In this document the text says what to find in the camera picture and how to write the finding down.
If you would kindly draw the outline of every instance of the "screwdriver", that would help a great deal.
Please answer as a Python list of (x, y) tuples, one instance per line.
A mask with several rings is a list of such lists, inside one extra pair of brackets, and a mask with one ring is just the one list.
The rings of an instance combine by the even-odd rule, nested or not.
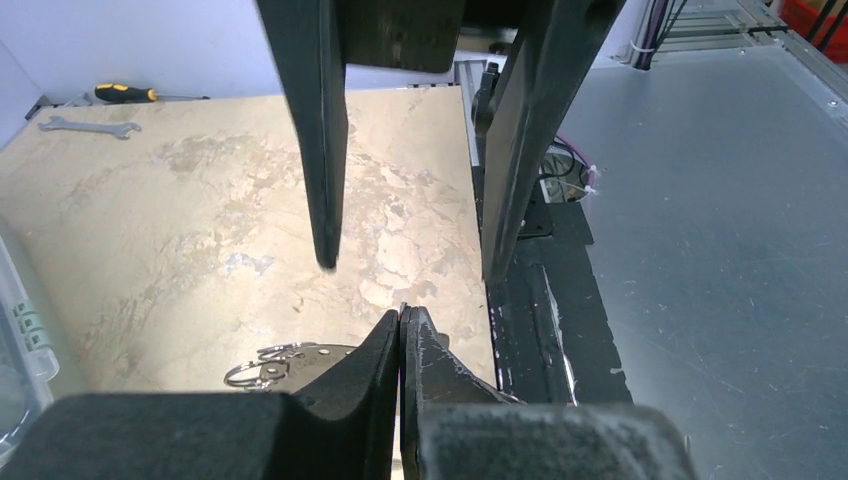
[(160, 98), (191, 98), (209, 100), (209, 97), (193, 97), (189, 95), (159, 95), (152, 88), (135, 88), (119, 83), (104, 83), (94, 87), (94, 96), (109, 103), (149, 103)]

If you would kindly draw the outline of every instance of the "container lid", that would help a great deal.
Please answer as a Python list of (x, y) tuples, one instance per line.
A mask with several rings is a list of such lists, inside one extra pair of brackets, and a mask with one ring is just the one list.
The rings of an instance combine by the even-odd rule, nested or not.
[(47, 382), (59, 362), (0, 239), (0, 467), (53, 402)]

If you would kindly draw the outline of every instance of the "open-end wrench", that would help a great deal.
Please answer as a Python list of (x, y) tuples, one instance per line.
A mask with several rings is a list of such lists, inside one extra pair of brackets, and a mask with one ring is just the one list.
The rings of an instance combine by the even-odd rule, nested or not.
[(111, 133), (121, 140), (130, 138), (130, 130), (141, 131), (141, 127), (137, 123), (133, 122), (120, 123), (117, 125), (69, 122), (57, 115), (51, 116), (50, 121), (47, 123), (39, 123), (38, 128), (45, 132), (50, 130), (78, 130), (80, 132)]

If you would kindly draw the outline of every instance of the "beige tabletop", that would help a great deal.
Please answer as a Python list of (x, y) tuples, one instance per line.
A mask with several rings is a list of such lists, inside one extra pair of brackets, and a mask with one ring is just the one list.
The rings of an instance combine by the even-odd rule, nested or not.
[[(262, 347), (357, 345), (401, 301), (493, 382), (458, 88), (348, 93), (335, 273), (282, 97), (44, 111), (0, 153), (5, 215), (94, 390), (226, 390)], [(133, 121), (129, 140), (42, 132)]]

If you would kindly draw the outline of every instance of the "white wall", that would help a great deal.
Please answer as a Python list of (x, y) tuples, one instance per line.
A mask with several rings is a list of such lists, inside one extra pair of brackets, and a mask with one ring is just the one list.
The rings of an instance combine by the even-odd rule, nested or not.
[[(622, 29), (628, 6), (602, 55), (612, 55), (622, 44), (622, 31), (627, 32), (623, 44), (629, 41), (632, 27)], [(213, 98), (280, 91), (253, 0), (4, 0), (0, 41), (54, 102), (103, 82)], [(347, 86), (381, 88), (449, 78), (351, 67)]]
[(41, 98), (41, 90), (0, 42), (0, 149), (26, 124), (24, 115)]

